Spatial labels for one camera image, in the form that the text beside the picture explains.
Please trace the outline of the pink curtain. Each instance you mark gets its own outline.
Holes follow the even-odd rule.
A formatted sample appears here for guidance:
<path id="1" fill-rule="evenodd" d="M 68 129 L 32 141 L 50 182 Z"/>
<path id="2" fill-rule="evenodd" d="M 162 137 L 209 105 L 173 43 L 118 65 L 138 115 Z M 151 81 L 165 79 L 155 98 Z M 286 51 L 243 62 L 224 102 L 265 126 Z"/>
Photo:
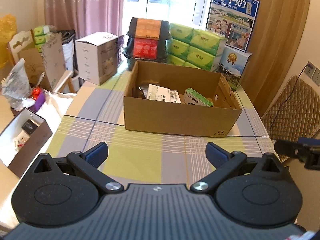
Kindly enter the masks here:
<path id="1" fill-rule="evenodd" d="M 44 0 L 44 20 L 57 30 L 73 29 L 78 38 L 122 32 L 124 0 Z"/>

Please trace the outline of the brown cardboard hanger box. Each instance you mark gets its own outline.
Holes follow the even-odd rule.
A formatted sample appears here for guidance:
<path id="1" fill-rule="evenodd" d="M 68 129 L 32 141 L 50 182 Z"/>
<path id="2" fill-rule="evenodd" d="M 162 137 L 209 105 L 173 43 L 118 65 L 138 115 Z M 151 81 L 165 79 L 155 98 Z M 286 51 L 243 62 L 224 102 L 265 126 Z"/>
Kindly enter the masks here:
<path id="1" fill-rule="evenodd" d="M 49 40 L 38 50 L 32 32 L 21 31 L 12 37 L 8 46 L 15 63 L 19 59 L 25 60 L 24 67 L 31 84 L 36 84 L 44 73 L 40 86 L 49 91 L 55 89 L 66 71 L 60 34 L 50 34 Z"/>

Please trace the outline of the blue milk poster box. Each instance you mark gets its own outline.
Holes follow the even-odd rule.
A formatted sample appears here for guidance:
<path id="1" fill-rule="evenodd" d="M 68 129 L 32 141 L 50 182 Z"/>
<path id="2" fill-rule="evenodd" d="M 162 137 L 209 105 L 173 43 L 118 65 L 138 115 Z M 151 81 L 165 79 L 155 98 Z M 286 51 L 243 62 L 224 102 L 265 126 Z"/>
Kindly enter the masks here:
<path id="1" fill-rule="evenodd" d="M 259 0 L 211 0 L 206 29 L 224 36 L 229 47 L 246 52 Z"/>

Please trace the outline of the blue milk carton box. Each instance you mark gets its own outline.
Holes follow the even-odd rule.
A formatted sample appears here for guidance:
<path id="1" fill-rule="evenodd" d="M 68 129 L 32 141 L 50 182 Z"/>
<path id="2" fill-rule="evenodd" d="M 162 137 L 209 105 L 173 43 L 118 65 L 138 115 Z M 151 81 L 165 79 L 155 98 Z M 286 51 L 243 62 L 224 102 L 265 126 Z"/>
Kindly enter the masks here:
<path id="1" fill-rule="evenodd" d="M 225 77 L 232 90 L 236 90 L 240 85 L 242 74 L 251 56 L 250 52 L 225 46 L 217 71 Z"/>

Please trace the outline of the white humidifier box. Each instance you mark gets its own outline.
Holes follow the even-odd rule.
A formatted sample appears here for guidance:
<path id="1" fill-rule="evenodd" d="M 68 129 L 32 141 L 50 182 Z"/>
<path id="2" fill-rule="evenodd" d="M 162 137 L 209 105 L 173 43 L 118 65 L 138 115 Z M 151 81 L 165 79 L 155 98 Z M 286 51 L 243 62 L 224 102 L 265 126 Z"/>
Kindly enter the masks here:
<path id="1" fill-rule="evenodd" d="M 117 72 L 118 36 L 97 32 L 75 42 L 79 75 L 101 85 Z"/>

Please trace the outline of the green white spray medicine box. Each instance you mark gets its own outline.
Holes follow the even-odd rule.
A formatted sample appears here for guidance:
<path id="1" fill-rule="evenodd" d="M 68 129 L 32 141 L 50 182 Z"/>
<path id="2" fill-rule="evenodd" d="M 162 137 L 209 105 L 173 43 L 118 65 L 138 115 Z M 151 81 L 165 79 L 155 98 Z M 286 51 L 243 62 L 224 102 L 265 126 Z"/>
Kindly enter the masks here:
<path id="1" fill-rule="evenodd" d="M 198 105 L 213 107 L 214 103 L 192 88 L 187 88 L 184 93 L 183 102 L 187 105 Z"/>

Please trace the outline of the clear plastic bag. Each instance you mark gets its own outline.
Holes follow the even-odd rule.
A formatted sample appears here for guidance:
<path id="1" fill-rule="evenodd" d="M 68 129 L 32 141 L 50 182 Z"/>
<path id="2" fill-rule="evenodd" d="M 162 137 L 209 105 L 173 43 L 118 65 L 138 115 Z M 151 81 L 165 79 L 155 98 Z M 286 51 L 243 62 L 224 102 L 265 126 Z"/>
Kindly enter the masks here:
<path id="1" fill-rule="evenodd" d="M 16 111 L 22 110 L 32 92 L 24 64 L 25 59 L 19 59 L 9 75 L 1 81 L 1 93 Z"/>

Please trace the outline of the open white brown box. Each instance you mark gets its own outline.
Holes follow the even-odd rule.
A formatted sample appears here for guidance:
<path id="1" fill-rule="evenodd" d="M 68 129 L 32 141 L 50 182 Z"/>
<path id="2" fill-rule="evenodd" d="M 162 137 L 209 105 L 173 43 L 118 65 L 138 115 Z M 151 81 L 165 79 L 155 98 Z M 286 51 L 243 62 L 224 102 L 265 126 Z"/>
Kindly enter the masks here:
<path id="1" fill-rule="evenodd" d="M 19 178 L 52 136 L 46 120 L 24 108 L 1 132 L 1 161 Z"/>

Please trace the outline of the white ointment medicine box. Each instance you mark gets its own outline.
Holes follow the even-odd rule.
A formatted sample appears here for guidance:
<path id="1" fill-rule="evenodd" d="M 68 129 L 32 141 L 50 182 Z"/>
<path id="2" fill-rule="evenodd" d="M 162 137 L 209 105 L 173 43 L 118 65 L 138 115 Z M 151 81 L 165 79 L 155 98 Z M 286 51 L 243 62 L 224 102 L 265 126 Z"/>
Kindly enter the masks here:
<path id="1" fill-rule="evenodd" d="M 181 103 L 178 91 L 176 91 L 176 90 L 171 90 L 170 91 L 170 102 L 172 102 L 172 103 Z"/>

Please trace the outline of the orange black noodle bowl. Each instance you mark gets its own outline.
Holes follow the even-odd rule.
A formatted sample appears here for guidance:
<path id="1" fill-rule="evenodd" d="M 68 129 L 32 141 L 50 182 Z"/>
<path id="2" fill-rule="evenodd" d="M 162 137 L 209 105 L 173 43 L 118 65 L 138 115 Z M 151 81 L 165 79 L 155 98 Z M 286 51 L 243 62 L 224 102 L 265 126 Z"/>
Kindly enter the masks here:
<path id="1" fill-rule="evenodd" d="M 133 38 L 168 40 L 170 38 L 170 24 L 168 21 L 133 17 L 127 34 Z"/>

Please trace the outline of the checked tablecloth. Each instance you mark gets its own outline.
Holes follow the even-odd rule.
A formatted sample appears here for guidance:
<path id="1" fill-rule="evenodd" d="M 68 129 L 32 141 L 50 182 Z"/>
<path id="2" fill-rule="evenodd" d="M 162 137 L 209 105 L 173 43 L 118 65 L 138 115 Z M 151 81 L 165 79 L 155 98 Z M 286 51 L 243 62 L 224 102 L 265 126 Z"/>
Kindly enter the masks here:
<path id="1" fill-rule="evenodd" d="M 129 131 L 124 124 L 123 95 L 131 72 L 122 63 L 103 85 L 85 82 L 53 135 L 47 151 L 64 157 L 85 151 L 99 142 L 108 145 L 108 159 L 100 171 L 126 185 L 191 185 L 214 170 L 205 147 L 213 142 L 228 151 L 260 157 L 273 151 L 273 143 L 249 100 L 239 87 L 234 96 L 241 114 L 224 138 L 190 137 Z"/>

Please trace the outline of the brown quilted chair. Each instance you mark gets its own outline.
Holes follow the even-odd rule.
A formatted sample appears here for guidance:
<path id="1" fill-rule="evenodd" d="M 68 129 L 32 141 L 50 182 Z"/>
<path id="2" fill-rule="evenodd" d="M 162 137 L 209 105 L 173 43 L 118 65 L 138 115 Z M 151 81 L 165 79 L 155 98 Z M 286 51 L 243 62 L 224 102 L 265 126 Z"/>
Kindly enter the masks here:
<path id="1" fill-rule="evenodd" d="M 278 99 L 262 117 L 272 141 L 319 138 L 319 95 L 298 76 L 293 76 Z"/>

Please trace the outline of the yellow plastic bag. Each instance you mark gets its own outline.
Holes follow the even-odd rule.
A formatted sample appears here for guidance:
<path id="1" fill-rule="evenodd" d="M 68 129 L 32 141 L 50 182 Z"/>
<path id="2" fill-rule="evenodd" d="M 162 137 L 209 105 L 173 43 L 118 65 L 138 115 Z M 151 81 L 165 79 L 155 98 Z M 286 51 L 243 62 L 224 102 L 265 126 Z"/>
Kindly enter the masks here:
<path id="1" fill-rule="evenodd" d="M 10 62 L 8 42 L 17 33 L 16 17 L 7 14 L 0 22 L 0 68 L 3 69 Z"/>

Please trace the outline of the wall socket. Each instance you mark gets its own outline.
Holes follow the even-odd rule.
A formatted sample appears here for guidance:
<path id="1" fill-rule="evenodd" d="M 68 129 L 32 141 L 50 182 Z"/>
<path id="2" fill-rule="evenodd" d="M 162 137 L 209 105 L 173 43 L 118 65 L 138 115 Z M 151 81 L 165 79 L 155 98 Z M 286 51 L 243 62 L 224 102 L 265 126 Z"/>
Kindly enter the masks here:
<path id="1" fill-rule="evenodd" d="M 320 86 L 320 70 L 310 61 L 307 63 L 304 73 L 312 79 L 312 81 L 319 87 Z"/>

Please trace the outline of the flat white green medicine box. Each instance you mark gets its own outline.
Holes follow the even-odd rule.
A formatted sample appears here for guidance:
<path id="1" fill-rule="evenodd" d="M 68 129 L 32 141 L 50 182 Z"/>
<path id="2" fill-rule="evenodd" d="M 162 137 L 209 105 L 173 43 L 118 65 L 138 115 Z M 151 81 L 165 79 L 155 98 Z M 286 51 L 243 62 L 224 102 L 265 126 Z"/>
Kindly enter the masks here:
<path id="1" fill-rule="evenodd" d="M 147 100 L 170 102 L 170 89 L 149 84 Z"/>

